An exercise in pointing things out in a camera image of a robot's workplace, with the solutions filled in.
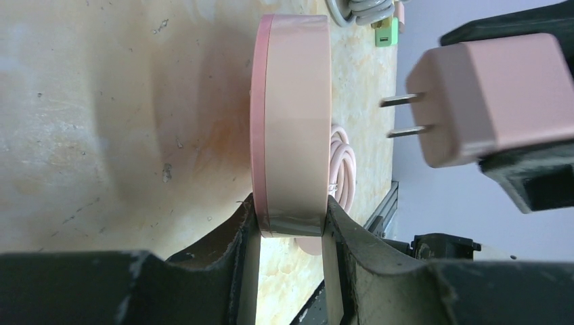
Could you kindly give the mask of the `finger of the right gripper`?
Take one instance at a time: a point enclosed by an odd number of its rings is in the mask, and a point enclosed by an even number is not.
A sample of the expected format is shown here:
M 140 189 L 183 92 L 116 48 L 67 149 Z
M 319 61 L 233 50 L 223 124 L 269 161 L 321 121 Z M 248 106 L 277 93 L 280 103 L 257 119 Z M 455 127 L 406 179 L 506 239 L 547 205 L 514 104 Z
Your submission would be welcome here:
M 524 214 L 573 206 L 572 139 L 496 152 L 478 165 Z
M 573 2 L 563 1 L 510 14 L 467 22 L 444 34 L 442 46 L 536 33 L 555 36 L 561 47 L 573 46 Z

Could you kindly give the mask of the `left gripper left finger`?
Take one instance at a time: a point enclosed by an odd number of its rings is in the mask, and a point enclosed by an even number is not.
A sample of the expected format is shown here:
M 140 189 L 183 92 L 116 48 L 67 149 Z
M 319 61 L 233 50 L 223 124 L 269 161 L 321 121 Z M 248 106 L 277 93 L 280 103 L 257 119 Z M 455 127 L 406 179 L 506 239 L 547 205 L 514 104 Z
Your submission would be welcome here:
M 149 251 L 3 253 L 2 324 L 254 324 L 261 237 L 252 196 L 161 259 Z

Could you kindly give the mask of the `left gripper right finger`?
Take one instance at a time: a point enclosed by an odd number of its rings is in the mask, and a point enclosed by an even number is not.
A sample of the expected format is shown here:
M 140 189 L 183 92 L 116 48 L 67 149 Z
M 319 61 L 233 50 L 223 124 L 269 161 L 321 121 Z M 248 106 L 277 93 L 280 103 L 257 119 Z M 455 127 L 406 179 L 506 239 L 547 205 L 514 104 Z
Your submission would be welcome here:
M 329 324 L 572 324 L 573 265 L 415 259 L 329 198 L 322 259 Z

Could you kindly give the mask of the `brown-pink charger plug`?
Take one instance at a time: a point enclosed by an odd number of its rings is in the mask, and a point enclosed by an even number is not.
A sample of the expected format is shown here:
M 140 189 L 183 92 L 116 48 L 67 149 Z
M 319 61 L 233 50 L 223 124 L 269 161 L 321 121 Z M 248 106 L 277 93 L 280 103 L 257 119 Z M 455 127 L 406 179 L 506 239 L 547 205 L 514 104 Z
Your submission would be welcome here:
M 405 9 L 403 1 L 396 0 L 394 2 L 394 5 L 395 5 L 394 17 L 398 19 L 399 33 L 403 33 L 405 31 Z

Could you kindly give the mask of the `green plug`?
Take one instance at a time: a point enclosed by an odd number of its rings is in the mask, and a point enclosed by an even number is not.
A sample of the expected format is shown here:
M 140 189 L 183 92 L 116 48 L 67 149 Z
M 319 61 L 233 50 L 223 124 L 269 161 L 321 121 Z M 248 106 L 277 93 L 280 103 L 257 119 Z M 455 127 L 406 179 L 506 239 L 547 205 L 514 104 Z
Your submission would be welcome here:
M 398 17 L 385 18 L 384 20 L 372 23 L 371 27 L 374 29 L 376 47 L 391 47 L 398 43 Z

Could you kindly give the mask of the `round pink power socket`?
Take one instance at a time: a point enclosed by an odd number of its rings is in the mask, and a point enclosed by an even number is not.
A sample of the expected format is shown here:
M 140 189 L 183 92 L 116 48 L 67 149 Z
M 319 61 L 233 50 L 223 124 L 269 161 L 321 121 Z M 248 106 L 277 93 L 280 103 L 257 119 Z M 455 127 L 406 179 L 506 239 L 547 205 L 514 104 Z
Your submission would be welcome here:
M 265 14 L 250 85 L 250 162 L 261 235 L 322 252 L 332 122 L 325 15 Z

